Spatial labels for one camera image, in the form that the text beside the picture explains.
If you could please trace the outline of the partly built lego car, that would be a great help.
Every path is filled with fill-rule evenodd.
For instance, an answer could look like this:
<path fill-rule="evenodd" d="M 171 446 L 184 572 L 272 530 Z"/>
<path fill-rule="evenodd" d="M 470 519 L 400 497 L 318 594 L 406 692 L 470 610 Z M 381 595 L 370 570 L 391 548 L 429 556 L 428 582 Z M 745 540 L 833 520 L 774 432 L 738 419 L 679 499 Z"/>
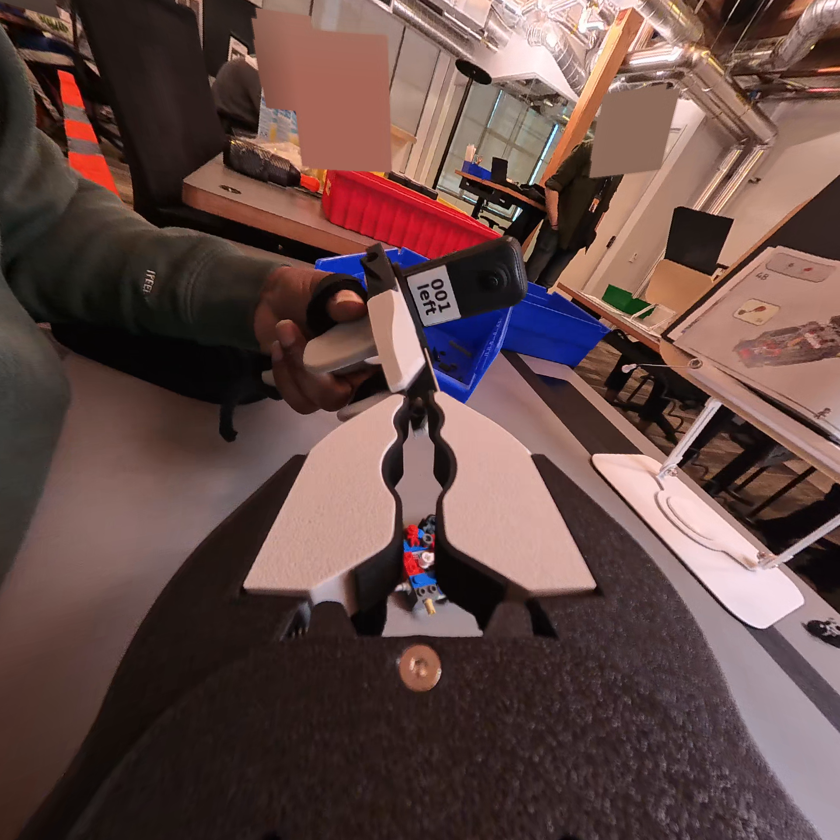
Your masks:
<path fill-rule="evenodd" d="M 402 577 L 393 593 L 413 612 L 436 614 L 448 600 L 436 572 L 436 515 L 431 513 L 402 532 Z"/>

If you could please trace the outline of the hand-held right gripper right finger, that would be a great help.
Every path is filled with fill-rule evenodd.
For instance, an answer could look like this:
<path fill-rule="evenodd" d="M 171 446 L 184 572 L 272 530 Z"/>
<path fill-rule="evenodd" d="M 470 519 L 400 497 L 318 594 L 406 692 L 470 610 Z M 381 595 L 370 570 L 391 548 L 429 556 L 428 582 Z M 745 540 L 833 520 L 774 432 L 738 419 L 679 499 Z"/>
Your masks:
<path fill-rule="evenodd" d="M 560 471 L 486 416 L 431 395 L 437 579 L 478 621 L 499 604 L 595 592 L 557 501 Z"/>

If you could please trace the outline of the person's green sweatshirt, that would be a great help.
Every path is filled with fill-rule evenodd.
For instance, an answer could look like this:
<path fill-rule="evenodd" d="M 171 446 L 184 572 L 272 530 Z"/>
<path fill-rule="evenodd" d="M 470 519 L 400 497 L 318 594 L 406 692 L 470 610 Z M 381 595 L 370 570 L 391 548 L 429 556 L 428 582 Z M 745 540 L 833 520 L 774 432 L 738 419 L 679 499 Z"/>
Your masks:
<path fill-rule="evenodd" d="M 1 580 L 43 495 L 70 387 L 60 356 L 14 294 L 1 296 Z"/>

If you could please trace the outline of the open instruction booklet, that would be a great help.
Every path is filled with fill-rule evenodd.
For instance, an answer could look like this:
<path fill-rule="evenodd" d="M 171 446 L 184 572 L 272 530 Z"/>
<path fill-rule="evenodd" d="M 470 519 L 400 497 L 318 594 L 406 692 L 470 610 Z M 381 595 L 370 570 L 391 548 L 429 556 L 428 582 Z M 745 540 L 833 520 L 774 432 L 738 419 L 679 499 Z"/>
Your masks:
<path fill-rule="evenodd" d="M 838 260 L 763 247 L 664 336 L 838 443 Z"/>

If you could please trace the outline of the cardboard box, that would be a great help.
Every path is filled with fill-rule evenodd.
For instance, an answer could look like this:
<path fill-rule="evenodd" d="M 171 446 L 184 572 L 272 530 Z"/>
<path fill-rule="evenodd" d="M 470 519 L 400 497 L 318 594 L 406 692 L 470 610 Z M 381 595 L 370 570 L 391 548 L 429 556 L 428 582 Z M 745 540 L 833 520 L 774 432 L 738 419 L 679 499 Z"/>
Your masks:
<path fill-rule="evenodd" d="M 669 259 L 661 259 L 648 280 L 642 299 L 678 316 L 711 287 L 712 276 Z"/>

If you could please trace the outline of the silver ventilation duct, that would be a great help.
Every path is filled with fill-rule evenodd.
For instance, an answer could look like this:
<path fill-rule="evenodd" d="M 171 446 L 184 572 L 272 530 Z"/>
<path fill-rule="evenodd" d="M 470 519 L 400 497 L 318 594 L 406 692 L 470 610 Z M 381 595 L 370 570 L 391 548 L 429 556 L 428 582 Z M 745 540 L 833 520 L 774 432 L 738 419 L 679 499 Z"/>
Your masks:
<path fill-rule="evenodd" d="M 613 90 L 673 82 L 704 113 L 738 141 L 771 146 L 773 121 L 732 81 L 706 46 L 706 30 L 687 2 L 636 1 L 628 7 L 652 26 L 663 43 L 630 52 L 616 73 Z"/>
<path fill-rule="evenodd" d="M 799 64 L 826 34 L 839 26 L 838 1 L 810 2 L 784 37 L 750 49 L 733 51 L 729 73 L 751 76 L 788 70 Z"/>

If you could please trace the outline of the black standing desk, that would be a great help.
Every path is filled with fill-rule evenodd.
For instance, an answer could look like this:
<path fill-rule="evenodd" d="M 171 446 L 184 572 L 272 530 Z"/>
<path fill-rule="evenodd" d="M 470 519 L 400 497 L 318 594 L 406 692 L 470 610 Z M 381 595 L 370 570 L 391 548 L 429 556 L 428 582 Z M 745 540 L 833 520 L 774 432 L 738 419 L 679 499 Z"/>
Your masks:
<path fill-rule="evenodd" d="M 515 207 L 521 211 L 517 219 L 509 224 L 507 235 L 519 242 L 522 253 L 526 255 L 547 213 L 543 194 L 536 191 L 531 196 L 517 185 L 503 185 L 467 171 L 456 170 L 455 173 L 460 179 L 459 189 L 476 199 L 471 211 L 473 219 L 479 220 L 488 204 L 503 209 Z"/>

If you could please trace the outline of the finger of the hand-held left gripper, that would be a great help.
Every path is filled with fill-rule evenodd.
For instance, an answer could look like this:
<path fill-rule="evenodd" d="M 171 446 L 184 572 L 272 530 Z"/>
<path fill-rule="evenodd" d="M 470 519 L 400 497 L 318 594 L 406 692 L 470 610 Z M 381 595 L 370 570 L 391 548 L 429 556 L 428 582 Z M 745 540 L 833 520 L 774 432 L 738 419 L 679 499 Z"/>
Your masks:
<path fill-rule="evenodd" d="M 381 370 L 382 389 L 394 395 L 439 392 L 423 331 L 417 328 L 403 293 L 390 289 L 369 297 L 367 320 L 371 338 L 362 361 Z"/>
<path fill-rule="evenodd" d="M 365 381 L 357 389 L 352 400 L 339 409 L 337 419 L 342 423 L 347 422 L 392 396 L 401 397 L 402 395 L 391 392 L 385 381 Z"/>

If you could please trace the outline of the green plastic bin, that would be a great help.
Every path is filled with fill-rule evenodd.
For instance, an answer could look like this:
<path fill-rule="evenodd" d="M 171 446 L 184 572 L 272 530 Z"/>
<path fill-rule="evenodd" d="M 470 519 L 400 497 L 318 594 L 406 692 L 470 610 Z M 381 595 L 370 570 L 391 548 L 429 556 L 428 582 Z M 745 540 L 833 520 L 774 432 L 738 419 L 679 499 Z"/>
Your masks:
<path fill-rule="evenodd" d="M 606 287 L 602 301 L 622 314 L 637 319 L 647 318 L 656 309 L 654 303 L 648 303 L 645 299 L 635 297 L 630 291 L 614 285 Z"/>

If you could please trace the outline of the blue plastic bin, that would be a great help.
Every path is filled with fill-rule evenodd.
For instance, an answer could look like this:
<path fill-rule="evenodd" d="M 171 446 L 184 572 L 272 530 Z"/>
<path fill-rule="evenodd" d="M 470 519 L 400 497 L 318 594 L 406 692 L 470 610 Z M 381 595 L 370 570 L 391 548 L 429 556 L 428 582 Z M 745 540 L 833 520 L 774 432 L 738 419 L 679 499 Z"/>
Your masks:
<path fill-rule="evenodd" d="M 529 283 L 526 297 L 511 309 L 501 348 L 574 368 L 610 331 L 569 299 Z"/>
<path fill-rule="evenodd" d="M 385 254 L 402 270 L 413 270 L 428 262 L 426 257 L 409 248 L 389 247 Z M 324 257 L 314 265 L 316 270 L 328 274 L 354 278 L 366 295 L 362 256 L 362 253 L 356 253 Z M 445 393 L 462 403 L 468 401 L 501 350 L 510 317 L 511 308 L 503 308 L 424 328 L 437 383 Z"/>

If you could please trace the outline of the small black lego piece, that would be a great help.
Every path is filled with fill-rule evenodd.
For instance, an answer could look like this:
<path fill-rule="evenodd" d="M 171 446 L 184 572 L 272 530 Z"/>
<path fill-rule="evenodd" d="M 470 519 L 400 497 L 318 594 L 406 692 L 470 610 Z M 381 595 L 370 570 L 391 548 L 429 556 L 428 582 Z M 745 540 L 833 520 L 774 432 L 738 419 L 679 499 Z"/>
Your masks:
<path fill-rule="evenodd" d="M 432 395 L 438 391 L 434 373 L 421 373 L 406 390 L 408 421 L 415 435 L 426 434 Z"/>

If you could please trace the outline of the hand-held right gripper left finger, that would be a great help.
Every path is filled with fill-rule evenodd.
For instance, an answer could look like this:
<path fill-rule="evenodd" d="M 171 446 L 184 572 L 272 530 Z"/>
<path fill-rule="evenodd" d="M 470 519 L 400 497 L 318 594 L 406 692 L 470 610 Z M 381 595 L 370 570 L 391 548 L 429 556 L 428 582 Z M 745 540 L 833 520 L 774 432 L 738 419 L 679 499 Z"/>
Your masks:
<path fill-rule="evenodd" d="M 402 575 L 403 509 L 396 485 L 410 402 L 389 395 L 334 428 L 303 458 L 245 577 L 255 595 L 370 612 Z"/>

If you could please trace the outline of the black computer monitor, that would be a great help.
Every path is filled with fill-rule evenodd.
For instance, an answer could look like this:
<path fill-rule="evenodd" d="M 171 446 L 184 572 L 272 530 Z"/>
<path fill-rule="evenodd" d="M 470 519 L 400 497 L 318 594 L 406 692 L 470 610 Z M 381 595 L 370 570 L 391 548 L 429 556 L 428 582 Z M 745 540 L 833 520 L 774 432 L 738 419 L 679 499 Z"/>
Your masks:
<path fill-rule="evenodd" d="M 713 276 L 733 222 L 731 217 L 677 206 L 671 217 L 664 259 Z"/>

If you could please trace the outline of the white book stand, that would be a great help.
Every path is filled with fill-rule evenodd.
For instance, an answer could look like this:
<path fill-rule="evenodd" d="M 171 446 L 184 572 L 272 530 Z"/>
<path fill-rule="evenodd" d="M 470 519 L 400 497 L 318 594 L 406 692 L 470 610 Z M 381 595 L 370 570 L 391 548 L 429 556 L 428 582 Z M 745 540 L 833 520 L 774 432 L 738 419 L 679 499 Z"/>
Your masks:
<path fill-rule="evenodd" d="M 707 400 L 668 456 L 594 455 L 595 470 L 643 519 L 717 601 L 742 623 L 766 629 L 803 607 L 798 586 L 780 569 L 761 566 L 754 546 L 707 497 L 690 488 L 679 462 L 721 407 Z"/>

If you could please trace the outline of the neighbouring wooden desk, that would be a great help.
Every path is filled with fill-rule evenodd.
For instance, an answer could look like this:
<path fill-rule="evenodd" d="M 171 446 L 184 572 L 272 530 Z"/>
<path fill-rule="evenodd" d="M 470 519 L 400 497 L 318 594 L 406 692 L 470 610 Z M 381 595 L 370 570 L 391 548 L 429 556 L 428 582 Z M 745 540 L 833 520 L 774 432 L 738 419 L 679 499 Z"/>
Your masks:
<path fill-rule="evenodd" d="M 332 224 L 319 196 L 237 173 L 226 167 L 221 155 L 184 179 L 182 200 L 196 210 L 331 255 L 360 253 L 375 243 L 372 238 Z"/>

